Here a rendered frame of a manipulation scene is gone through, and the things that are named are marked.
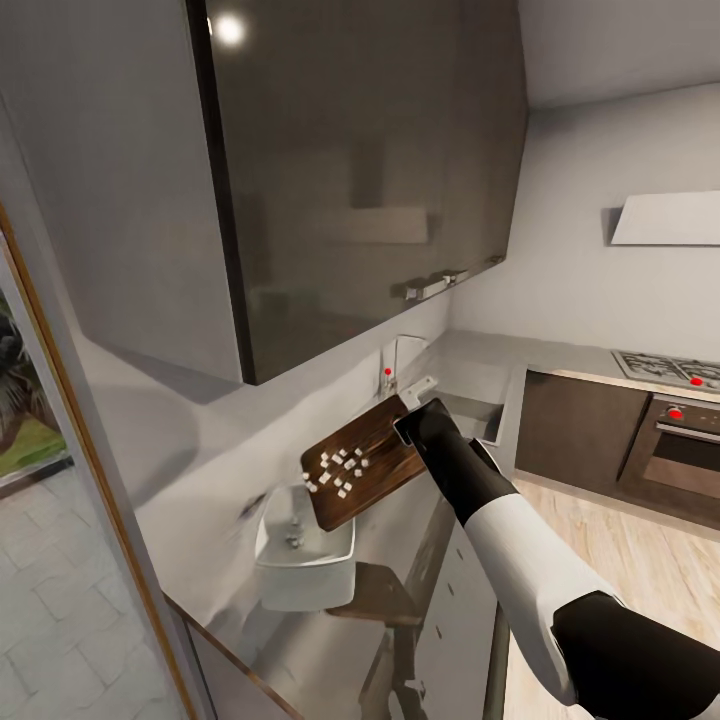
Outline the cutting board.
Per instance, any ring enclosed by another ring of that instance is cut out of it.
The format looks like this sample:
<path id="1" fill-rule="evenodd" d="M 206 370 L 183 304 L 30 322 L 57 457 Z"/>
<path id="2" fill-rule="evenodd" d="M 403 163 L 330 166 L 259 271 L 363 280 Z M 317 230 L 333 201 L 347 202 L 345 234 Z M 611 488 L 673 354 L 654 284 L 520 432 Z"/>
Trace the cutting board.
<path id="1" fill-rule="evenodd" d="M 409 414 L 400 396 L 391 395 L 301 455 L 303 473 L 309 474 L 306 484 L 315 488 L 309 493 L 323 533 L 427 471 L 415 446 L 405 445 L 395 429 L 395 421 Z M 349 460 L 352 468 L 346 470 Z"/>

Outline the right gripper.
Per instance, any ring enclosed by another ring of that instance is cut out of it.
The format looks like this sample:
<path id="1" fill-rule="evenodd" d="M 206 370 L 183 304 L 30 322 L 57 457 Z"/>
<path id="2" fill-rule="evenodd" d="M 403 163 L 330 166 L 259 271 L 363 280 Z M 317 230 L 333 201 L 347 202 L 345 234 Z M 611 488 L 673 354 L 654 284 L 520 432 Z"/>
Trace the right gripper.
<path id="1" fill-rule="evenodd" d="M 410 418 L 412 418 L 412 416 L 405 416 L 404 418 L 399 419 L 394 423 L 395 429 L 399 431 L 399 435 L 401 435 L 401 438 L 403 439 L 403 441 L 405 441 L 405 445 L 407 446 L 412 444 L 406 432 L 406 428 L 408 427 L 408 424 L 410 424 Z"/>

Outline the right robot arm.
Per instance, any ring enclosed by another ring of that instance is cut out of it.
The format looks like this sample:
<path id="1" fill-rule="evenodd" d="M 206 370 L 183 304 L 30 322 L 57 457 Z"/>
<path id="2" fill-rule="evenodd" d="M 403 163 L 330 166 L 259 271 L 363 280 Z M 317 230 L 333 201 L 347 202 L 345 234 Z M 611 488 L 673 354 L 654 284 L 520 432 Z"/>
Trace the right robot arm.
<path id="1" fill-rule="evenodd" d="M 425 376 L 398 394 L 395 421 L 452 504 L 538 682 L 594 720 L 720 720 L 720 651 L 629 610 L 500 474 L 487 446 L 463 439 Z"/>

